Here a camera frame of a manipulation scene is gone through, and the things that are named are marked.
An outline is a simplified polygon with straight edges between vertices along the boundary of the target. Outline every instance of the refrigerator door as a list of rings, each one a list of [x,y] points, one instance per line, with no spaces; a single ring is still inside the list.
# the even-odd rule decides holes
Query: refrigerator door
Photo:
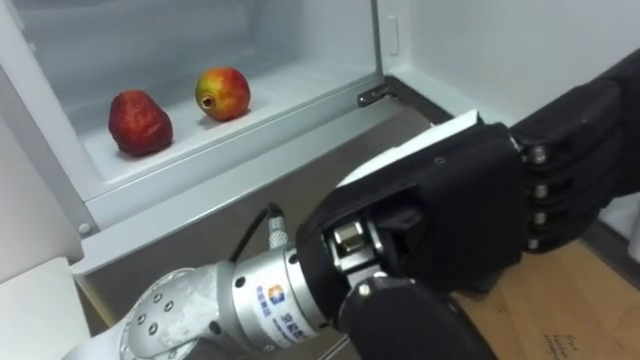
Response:
[[[65,258],[0,284],[0,319],[0,359],[59,360],[90,339]]]
[[[82,258],[78,234],[3,116],[0,108],[0,283],[56,257]]]
[[[384,72],[514,124],[640,47],[633,0],[378,0]]]

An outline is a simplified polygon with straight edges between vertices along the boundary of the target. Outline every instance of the white wall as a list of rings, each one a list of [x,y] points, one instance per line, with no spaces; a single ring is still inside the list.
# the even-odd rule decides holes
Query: white wall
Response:
[[[78,235],[0,117],[0,283],[81,252]]]

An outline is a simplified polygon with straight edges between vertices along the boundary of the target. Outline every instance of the wrinkled apple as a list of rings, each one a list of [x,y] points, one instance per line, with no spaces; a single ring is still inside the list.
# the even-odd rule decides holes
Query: wrinkled apple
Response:
[[[163,150],[173,140],[169,116],[140,90],[124,91],[113,99],[109,132],[118,148],[130,156]]]
[[[216,121],[227,122],[244,115],[250,101],[249,83],[234,68],[212,68],[198,79],[196,102],[205,114]]]

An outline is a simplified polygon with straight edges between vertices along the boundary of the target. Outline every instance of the refrigerator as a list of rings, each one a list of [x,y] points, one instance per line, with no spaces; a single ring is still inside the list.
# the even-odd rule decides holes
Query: refrigerator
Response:
[[[412,104],[382,96],[390,82],[453,116],[478,109],[515,124],[640,47],[639,10],[632,0],[0,0],[0,131],[64,223],[11,274],[68,256],[82,281],[162,242],[397,119]],[[215,67],[239,70],[251,89],[233,121],[194,99]],[[143,157],[123,154],[108,127],[114,97],[133,89],[173,127],[171,145]],[[636,204],[614,202],[603,219],[624,233]]]

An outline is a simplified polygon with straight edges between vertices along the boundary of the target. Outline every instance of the black cable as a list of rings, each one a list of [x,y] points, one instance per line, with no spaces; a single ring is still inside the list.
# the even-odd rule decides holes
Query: black cable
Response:
[[[260,210],[260,212],[256,215],[256,217],[253,219],[251,224],[249,224],[249,227],[247,228],[247,230],[245,230],[244,235],[242,235],[242,238],[240,238],[240,241],[238,242],[238,245],[236,245],[236,248],[233,249],[233,252],[229,257],[229,261],[231,261],[232,263],[235,263],[238,261],[238,258],[240,258],[240,255],[242,254],[244,249],[247,247],[247,245],[249,244],[249,241],[251,240],[251,238],[253,238],[253,235],[255,234],[256,230],[258,229],[260,224],[264,221],[264,219],[267,217],[267,215],[269,215],[269,217],[283,216],[282,209],[280,209],[280,207],[277,204],[269,203],[266,208]]]

